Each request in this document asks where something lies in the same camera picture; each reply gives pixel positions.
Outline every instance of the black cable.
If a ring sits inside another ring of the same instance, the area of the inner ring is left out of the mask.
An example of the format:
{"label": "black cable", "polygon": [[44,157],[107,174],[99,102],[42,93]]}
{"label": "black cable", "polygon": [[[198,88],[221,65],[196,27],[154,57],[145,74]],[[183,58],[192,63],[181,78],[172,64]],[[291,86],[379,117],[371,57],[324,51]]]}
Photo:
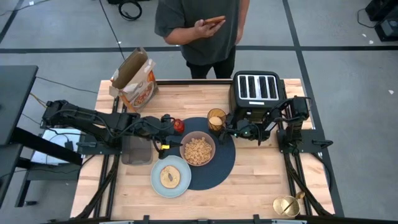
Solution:
{"label": "black cable", "polygon": [[20,10],[23,10],[23,9],[25,9],[27,7],[36,6],[36,5],[41,4],[43,2],[46,2],[46,1],[50,1],[50,0],[43,0],[43,1],[35,2],[33,5],[27,5],[27,6],[19,8],[19,9],[15,9],[15,10],[7,10],[6,12],[0,14],[0,16],[4,16],[7,12],[20,11]]}
{"label": "black cable", "polygon": [[86,113],[86,112],[82,112],[82,111],[78,111],[78,110],[59,110],[59,111],[55,112],[55,113],[50,117],[50,119],[51,119],[52,117],[54,117],[56,114],[59,114],[59,113],[64,112],[64,111],[69,111],[69,112],[74,112],[74,113],[81,113],[81,114],[85,114],[85,115],[88,115],[88,116],[94,116],[94,117],[98,118],[98,119],[104,124],[104,126],[105,126],[107,132],[109,133],[109,135],[110,135],[112,138],[115,138],[115,136],[113,135],[111,129],[110,129],[109,126],[108,126],[108,124],[105,122],[105,120],[104,120],[102,117],[100,117],[100,116],[98,116],[98,115],[96,115],[96,114]]}
{"label": "black cable", "polygon": [[60,135],[60,134],[73,134],[73,135],[79,135],[79,136],[86,136],[86,134],[82,134],[82,133],[58,133],[56,130],[54,129],[50,129],[50,128],[45,128],[46,130],[52,131],[55,133],[55,135]]}
{"label": "black cable", "polygon": [[[131,3],[138,7],[138,10],[139,10],[138,16],[130,16],[130,14],[128,12],[122,10],[123,5],[127,4],[127,3]],[[127,21],[135,21],[141,17],[142,8],[141,8],[141,5],[136,0],[124,0],[122,3],[119,4],[119,13],[120,13],[120,15],[122,15],[123,19],[125,19]]]}
{"label": "black cable", "polygon": [[333,180],[333,176],[332,173],[330,172],[329,167],[325,164],[325,162],[323,161],[323,159],[317,154],[317,153],[311,153],[315,158],[317,158],[325,167],[326,171],[328,172],[328,177],[329,177],[329,192],[331,192],[331,187],[332,187],[332,180]]}
{"label": "black cable", "polygon": [[[27,116],[26,114],[22,113],[23,116],[25,116],[26,118],[30,119],[31,121],[35,122],[36,124],[40,125],[41,124],[37,121],[35,121],[34,119],[30,118],[29,116]],[[50,129],[50,128],[45,128],[46,130],[52,131],[55,133],[55,135],[60,135],[60,134],[74,134],[74,135],[80,135],[80,136],[85,136],[85,134],[82,133],[58,133],[56,130]]]}
{"label": "black cable", "polygon": [[[69,138],[68,138],[68,136],[66,135],[66,134],[56,134],[56,135],[54,135],[54,136],[52,136],[50,139],[49,139],[49,142],[52,142],[51,140],[53,139],[53,138],[55,138],[55,137],[57,137],[57,136],[60,136],[60,135],[62,135],[62,136],[65,136],[66,138],[67,138],[67,141],[69,141]],[[48,162],[47,162],[47,159],[49,158],[49,155],[48,154],[46,154],[45,155],[45,163],[46,164],[48,164]]]}
{"label": "black cable", "polygon": [[25,172],[26,172],[26,171],[46,171],[46,172],[51,172],[51,173],[54,173],[54,174],[70,174],[71,172],[75,172],[75,171],[81,170],[81,168],[83,168],[83,166],[84,166],[88,161],[90,161],[90,159],[92,159],[94,156],[95,156],[95,155],[92,155],[92,156],[89,157],[84,163],[82,163],[81,166],[79,167],[79,169],[71,170],[71,171],[68,171],[68,172],[52,171],[52,170],[45,170],[45,169],[18,170],[18,171],[14,171],[14,172],[10,172],[10,173],[8,173],[8,174],[2,175],[2,176],[0,177],[0,179],[2,179],[3,177],[5,177],[5,176],[7,176],[7,175],[15,174],[15,173],[17,173],[17,172],[24,172],[24,171],[25,171]]}
{"label": "black cable", "polygon": [[45,80],[45,81],[47,81],[47,82],[55,83],[55,84],[58,84],[58,85],[66,86],[66,87],[71,88],[71,89],[74,89],[74,90],[85,91],[85,92],[88,92],[88,93],[98,94],[98,92],[95,92],[95,91],[83,90],[83,89],[75,88],[75,87],[68,86],[68,85],[63,84],[63,83],[59,83],[59,82],[55,82],[55,81],[48,80],[48,79],[46,79],[46,78],[42,78],[42,77],[36,77],[36,78],[39,78],[39,79],[41,79],[41,80]]}
{"label": "black cable", "polygon": [[362,25],[362,26],[365,26],[365,27],[367,27],[367,28],[373,29],[373,28],[375,28],[376,26],[378,26],[378,25],[381,23],[381,21],[379,21],[379,22],[377,22],[376,25],[374,25],[374,26],[368,26],[368,25],[366,25],[366,24],[361,23],[361,22],[359,21],[359,12],[361,12],[361,11],[363,11],[363,10],[365,10],[365,8],[364,8],[364,9],[360,9],[360,10],[358,10],[358,11],[356,12],[356,21],[358,22],[359,25]]}
{"label": "black cable", "polygon": [[105,18],[106,18],[106,20],[107,20],[107,22],[108,22],[108,24],[109,24],[109,27],[110,27],[111,30],[112,30],[113,36],[114,36],[114,38],[116,39],[116,43],[118,44],[119,51],[120,51],[120,54],[122,55],[123,61],[125,61],[126,59],[124,58],[123,51],[122,51],[122,48],[120,47],[120,43],[119,43],[118,37],[116,37],[116,34],[114,33],[114,30],[113,30],[113,27],[112,27],[112,25],[111,25],[111,22],[110,22],[109,19],[108,19],[108,15],[106,15],[104,6],[102,5],[102,1],[99,0],[99,3],[101,4],[102,11],[104,12]]}

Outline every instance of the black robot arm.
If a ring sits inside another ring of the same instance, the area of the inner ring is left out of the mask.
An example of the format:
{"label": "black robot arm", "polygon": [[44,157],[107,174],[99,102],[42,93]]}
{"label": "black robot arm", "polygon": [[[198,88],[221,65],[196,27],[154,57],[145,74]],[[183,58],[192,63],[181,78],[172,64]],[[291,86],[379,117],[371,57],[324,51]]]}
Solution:
{"label": "black robot arm", "polygon": [[138,113],[101,113],[73,105],[66,100],[49,101],[42,117],[42,126],[52,128],[56,125],[70,126],[95,137],[105,146],[121,147],[121,137],[137,136],[158,141],[162,147],[156,150],[159,158],[165,157],[164,150],[180,146],[180,143],[166,140],[167,136],[178,136],[174,119],[165,114],[161,119],[153,116],[141,118]]}
{"label": "black robot arm", "polygon": [[[222,141],[227,134],[230,134],[237,138],[257,140],[260,146],[261,142],[269,139],[271,130],[276,124],[282,121],[288,124],[286,131],[289,137],[295,141],[299,140],[303,122],[309,117],[307,99],[307,97],[295,96],[282,100],[271,110],[264,112],[261,123],[255,123],[248,119],[237,120],[234,114],[230,113],[226,116],[225,128],[220,134],[220,140]],[[284,114],[284,118],[282,112],[285,110],[290,114]]]}

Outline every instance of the table leg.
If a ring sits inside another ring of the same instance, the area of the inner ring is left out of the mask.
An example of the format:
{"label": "table leg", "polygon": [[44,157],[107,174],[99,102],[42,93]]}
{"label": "table leg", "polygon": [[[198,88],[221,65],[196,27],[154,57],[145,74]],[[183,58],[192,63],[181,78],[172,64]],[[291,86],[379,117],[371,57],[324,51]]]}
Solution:
{"label": "table leg", "polygon": [[21,185],[21,189],[19,189],[15,207],[24,206],[27,190],[29,189],[29,185],[30,185],[30,180],[28,180],[27,177],[28,177],[28,173],[25,174],[24,180]]}
{"label": "table leg", "polygon": [[30,165],[31,165],[30,159],[20,157],[17,161],[17,166],[20,168],[29,169]]}

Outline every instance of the plate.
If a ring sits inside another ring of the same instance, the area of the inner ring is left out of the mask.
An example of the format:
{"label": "plate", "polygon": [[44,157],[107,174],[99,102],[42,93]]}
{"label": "plate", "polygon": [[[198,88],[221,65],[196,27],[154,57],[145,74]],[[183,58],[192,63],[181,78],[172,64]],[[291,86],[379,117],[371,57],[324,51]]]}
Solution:
{"label": "plate", "polygon": [[[174,166],[180,172],[180,183],[173,189],[168,189],[160,182],[160,172],[166,166]],[[160,196],[167,198],[178,197],[183,194],[191,183],[191,169],[185,160],[178,156],[167,156],[159,159],[150,172],[150,184]]]}

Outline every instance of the gold object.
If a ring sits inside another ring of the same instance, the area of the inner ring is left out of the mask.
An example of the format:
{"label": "gold object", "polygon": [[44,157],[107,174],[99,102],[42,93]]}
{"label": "gold object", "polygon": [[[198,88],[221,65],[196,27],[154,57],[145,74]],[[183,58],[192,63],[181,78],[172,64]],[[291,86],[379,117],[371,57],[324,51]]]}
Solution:
{"label": "gold object", "polygon": [[295,217],[300,213],[299,199],[304,198],[305,193],[299,192],[296,197],[277,197],[272,206],[278,215],[286,214],[289,217]]}
{"label": "gold object", "polygon": [[[210,122],[210,119],[213,121],[215,120],[213,117],[218,117],[221,120],[221,124],[215,123],[215,122]],[[211,109],[209,113],[207,114],[207,123],[209,126],[209,129],[212,131],[220,131],[221,128],[223,128],[223,125],[225,123],[226,115],[225,112],[221,109],[215,108]]]}

